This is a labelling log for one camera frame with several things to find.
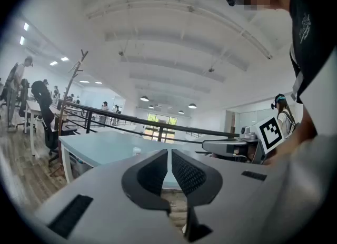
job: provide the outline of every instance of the long hair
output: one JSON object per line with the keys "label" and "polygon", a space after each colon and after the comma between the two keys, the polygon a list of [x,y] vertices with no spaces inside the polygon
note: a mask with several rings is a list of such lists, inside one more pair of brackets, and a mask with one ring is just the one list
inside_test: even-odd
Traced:
{"label": "long hair", "polygon": [[291,118],[291,121],[295,124],[295,119],[294,119],[294,116],[292,115],[291,111],[290,111],[290,108],[288,106],[288,103],[286,102],[286,99],[280,99],[278,101],[278,104],[280,105],[279,107],[279,113],[277,114],[277,116],[279,116],[279,114],[284,111],[284,109],[288,110],[289,112],[289,115],[290,115],[290,118]]}

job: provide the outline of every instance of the qr code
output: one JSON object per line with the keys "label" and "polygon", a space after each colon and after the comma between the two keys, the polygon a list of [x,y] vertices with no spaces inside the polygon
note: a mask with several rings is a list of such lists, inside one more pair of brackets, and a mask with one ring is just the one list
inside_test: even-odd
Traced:
{"label": "qr code", "polygon": [[267,149],[272,148],[282,140],[281,131],[275,118],[270,119],[259,128]]}

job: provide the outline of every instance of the wood plank floor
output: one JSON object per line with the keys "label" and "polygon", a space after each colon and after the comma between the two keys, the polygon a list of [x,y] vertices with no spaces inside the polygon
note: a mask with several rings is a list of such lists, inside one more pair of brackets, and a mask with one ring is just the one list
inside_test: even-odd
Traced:
{"label": "wood plank floor", "polygon": [[[34,146],[37,156],[32,156],[29,133],[19,126],[15,133],[7,132],[6,106],[0,109],[0,171],[9,197],[21,208],[35,211],[45,200],[67,185],[61,171],[54,177],[50,173],[57,168],[48,167],[49,149],[44,144],[41,122],[37,123]],[[23,118],[15,110],[13,123],[22,123]],[[162,197],[170,202],[173,224],[181,229],[186,224],[186,197],[180,191],[163,190]]]}

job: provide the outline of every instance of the table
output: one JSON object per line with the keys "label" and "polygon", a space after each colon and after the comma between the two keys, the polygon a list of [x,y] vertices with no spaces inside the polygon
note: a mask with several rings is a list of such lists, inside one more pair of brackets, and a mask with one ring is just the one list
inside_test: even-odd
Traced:
{"label": "table", "polygon": [[167,175],[164,179],[163,188],[180,189],[171,172],[171,149],[193,151],[191,146],[187,144],[163,143],[115,131],[61,136],[59,140],[61,141],[62,161],[68,183],[73,180],[69,153],[88,165],[96,167],[132,157],[133,148],[138,147],[141,149],[140,155],[154,150],[167,149]]}
{"label": "table", "polygon": [[[49,106],[49,109],[52,111],[52,113],[54,115],[60,115],[60,111],[58,109],[56,109],[53,106]],[[24,131],[25,134],[27,133],[27,114],[28,114],[28,110],[31,112],[31,128],[30,128],[30,137],[31,137],[31,150],[32,150],[32,155],[36,155],[36,150],[34,147],[34,131],[33,131],[33,125],[34,125],[34,115],[41,115],[41,109],[40,109],[40,105],[38,104],[38,102],[35,101],[29,101],[27,100],[26,103],[26,112],[25,112],[25,125],[24,125]]]}

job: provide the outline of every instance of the white table leg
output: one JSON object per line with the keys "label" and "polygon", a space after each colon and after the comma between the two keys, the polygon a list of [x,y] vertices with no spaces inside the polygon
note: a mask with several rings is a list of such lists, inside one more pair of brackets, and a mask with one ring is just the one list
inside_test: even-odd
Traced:
{"label": "white table leg", "polygon": [[25,134],[27,133],[27,114],[28,114],[28,103],[26,102],[26,112],[25,112]]}
{"label": "white table leg", "polygon": [[64,148],[63,144],[61,144],[61,151],[62,151],[62,161],[63,161],[65,178],[67,179],[67,183],[70,183],[74,180],[74,178],[73,178],[73,173],[72,173],[72,169],[70,166],[69,151],[66,148]]}
{"label": "white table leg", "polygon": [[36,150],[34,147],[34,114],[33,112],[31,112],[31,127],[30,127],[30,134],[31,134],[31,150],[32,150],[32,155],[35,156],[36,155]]}

